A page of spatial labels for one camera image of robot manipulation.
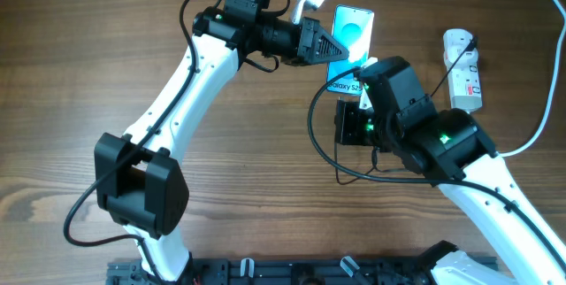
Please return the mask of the Galaxy S25 smartphone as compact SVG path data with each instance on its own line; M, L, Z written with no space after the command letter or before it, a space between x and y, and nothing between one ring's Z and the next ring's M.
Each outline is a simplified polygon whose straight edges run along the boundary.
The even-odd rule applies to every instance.
M347 49L348 57L331 62L327 66L327 81L366 62L369 57L373 21L373 11L345 4L336 6L332 35Z

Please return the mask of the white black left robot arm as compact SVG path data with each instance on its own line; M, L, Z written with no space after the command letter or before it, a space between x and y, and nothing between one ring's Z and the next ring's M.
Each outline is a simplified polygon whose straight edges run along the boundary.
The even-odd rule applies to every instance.
M95 147L96 178L86 190L124 228L141 260L138 281L192 284L193 258L179 222L189 190L180 169L191 138L220 90L253 52L276 65L342 60L348 50L305 16L325 0L217 0L183 26L187 50L157 99L120 136Z

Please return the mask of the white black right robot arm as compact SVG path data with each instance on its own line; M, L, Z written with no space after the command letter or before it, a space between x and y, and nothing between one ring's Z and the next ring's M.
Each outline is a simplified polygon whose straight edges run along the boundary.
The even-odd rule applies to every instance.
M563 284L565 245L513 179L503 156L467 112L436 111L401 57L348 70L368 111L339 112L335 141L398 157L412 184L438 188L474 223L520 284Z

